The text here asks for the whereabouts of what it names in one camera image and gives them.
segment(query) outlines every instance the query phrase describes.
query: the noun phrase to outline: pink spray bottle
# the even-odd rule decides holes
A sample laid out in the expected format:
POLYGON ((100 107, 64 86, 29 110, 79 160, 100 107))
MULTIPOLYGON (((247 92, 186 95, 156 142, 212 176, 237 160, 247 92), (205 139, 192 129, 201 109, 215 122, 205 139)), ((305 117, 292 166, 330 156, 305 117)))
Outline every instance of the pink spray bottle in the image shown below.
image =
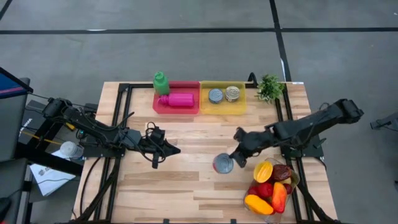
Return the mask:
POLYGON ((158 102, 169 106, 193 106, 192 93, 170 93, 159 96, 158 102))

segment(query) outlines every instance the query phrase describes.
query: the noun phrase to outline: gray floor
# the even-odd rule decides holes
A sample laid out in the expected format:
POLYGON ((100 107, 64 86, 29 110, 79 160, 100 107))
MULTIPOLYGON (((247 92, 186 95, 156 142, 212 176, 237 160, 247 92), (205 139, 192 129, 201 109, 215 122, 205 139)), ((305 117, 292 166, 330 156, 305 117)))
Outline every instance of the gray floor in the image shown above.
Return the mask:
MULTIPOLYGON (((6 1, 0 0, 0 6, 6 1)), ((277 0, 282 27, 398 27, 397 1, 277 0)), ((273 27, 268 1, 13 0, 0 30, 273 27)), ((351 223, 398 219, 396 134, 370 121, 398 111, 398 32, 283 34, 293 81, 313 110, 349 98, 365 112, 322 134, 338 217, 351 223)), ((104 81, 283 80, 274 33, 0 35, 1 66, 30 77, 35 92, 75 103, 99 100, 104 81)), ((70 218, 77 182, 34 204, 32 221, 70 218)))

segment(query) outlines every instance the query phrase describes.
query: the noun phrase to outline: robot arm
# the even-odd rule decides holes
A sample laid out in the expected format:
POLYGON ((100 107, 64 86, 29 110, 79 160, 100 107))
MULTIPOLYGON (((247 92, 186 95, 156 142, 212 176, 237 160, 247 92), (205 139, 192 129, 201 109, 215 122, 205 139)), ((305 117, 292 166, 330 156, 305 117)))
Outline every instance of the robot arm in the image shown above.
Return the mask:
POLYGON ((158 163, 164 161, 167 156, 180 153, 180 149, 169 144, 164 139, 165 131, 155 126, 150 135, 141 136, 134 129, 123 128, 121 125, 108 126, 93 118, 87 117, 83 110, 72 106, 68 100, 57 98, 49 99, 48 105, 43 110, 46 119, 54 122, 70 123, 78 129, 97 139, 101 147, 109 150, 126 148, 138 151, 141 154, 153 154, 152 167, 157 168, 158 163))
POLYGON ((352 100, 342 99, 304 118, 267 125, 264 132, 247 133, 238 128, 234 139, 239 145, 230 157, 244 167, 248 157, 271 146, 285 145, 300 150, 307 146, 313 136, 336 124, 356 123, 362 115, 363 111, 352 100))

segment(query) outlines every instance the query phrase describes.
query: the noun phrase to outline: green plant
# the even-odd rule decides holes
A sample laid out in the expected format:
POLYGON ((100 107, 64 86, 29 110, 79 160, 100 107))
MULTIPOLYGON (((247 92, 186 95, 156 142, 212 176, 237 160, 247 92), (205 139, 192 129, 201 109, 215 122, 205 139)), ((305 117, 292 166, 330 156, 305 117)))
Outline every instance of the green plant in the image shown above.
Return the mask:
POLYGON ((278 78, 275 75, 264 75, 262 82, 258 85, 258 97, 260 100, 270 102, 278 98, 282 94, 282 90, 285 85, 278 82, 278 78))

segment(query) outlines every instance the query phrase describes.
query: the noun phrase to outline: computer monitor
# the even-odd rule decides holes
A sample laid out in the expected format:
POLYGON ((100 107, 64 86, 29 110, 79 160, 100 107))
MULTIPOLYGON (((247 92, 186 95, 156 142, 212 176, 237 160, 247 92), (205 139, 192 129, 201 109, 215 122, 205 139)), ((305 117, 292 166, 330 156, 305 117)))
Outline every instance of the computer monitor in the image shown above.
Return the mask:
POLYGON ((33 93, 33 89, 0 67, 0 99, 33 93))

